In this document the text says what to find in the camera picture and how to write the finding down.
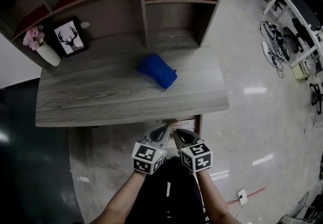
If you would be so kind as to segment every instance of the flower vase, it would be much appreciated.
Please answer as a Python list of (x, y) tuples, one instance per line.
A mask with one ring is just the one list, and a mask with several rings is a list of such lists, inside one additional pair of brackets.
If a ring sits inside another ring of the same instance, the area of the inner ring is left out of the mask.
[(61, 62), (60, 56), (48, 44), (41, 45), (36, 51), (46, 62), (53, 66), (59, 65)]

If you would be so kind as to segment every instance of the wooden table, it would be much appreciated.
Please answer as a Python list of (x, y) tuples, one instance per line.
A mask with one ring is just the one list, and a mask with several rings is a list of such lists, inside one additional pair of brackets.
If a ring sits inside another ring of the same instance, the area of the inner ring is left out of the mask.
[[(43, 70), (36, 126), (124, 124), (227, 109), (216, 48), (209, 44), (185, 48), (195, 43), (185, 31), (152, 34), (155, 45), (149, 49), (136, 34), (96, 39), (89, 50)], [(140, 59), (153, 52), (177, 70), (178, 78), (167, 90), (136, 71)]]

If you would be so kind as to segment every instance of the computer monitor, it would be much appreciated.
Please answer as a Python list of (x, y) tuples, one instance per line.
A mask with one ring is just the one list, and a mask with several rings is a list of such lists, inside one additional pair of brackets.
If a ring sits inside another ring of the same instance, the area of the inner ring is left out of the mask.
[(323, 1), (322, 0), (304, 0), (310, 9), (314, 12), (320, 25), (323, 26)]

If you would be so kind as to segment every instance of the blue cloth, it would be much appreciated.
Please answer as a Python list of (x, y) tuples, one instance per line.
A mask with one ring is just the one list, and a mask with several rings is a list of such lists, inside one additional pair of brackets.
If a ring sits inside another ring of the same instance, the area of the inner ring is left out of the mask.
[(176, 70), (169, 67), (156, 53), (142, 59), (137, 70), (152, 77), (164, 89), (168, 89), (177, 79)]

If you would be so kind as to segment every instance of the electrical outlet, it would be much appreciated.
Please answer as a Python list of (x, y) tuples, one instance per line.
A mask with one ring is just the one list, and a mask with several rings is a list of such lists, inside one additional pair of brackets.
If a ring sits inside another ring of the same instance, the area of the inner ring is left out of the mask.
[(240, 189), (238, 191), (238, 198), (239, 198), (241, 205), (245, 204), (248, 201), (246, 190)]

